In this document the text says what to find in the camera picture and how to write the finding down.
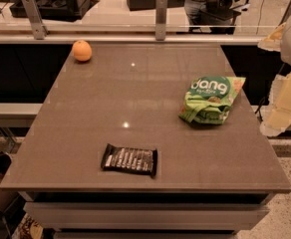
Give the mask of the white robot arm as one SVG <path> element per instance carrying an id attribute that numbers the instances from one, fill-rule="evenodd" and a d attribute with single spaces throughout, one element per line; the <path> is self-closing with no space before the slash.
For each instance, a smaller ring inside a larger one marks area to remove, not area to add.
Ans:
<path id="1" fill-rule="evenodd" d="M 258 47 L 279 52 L 281 61 L 291 66 L 291 15 L 262 39 Z M 280 73 L 275 76 L 268 100 L 269 107 L 260 130 L 266 136 L 277 136 L 291 125 L 291 72 L 286 76 Z"/>

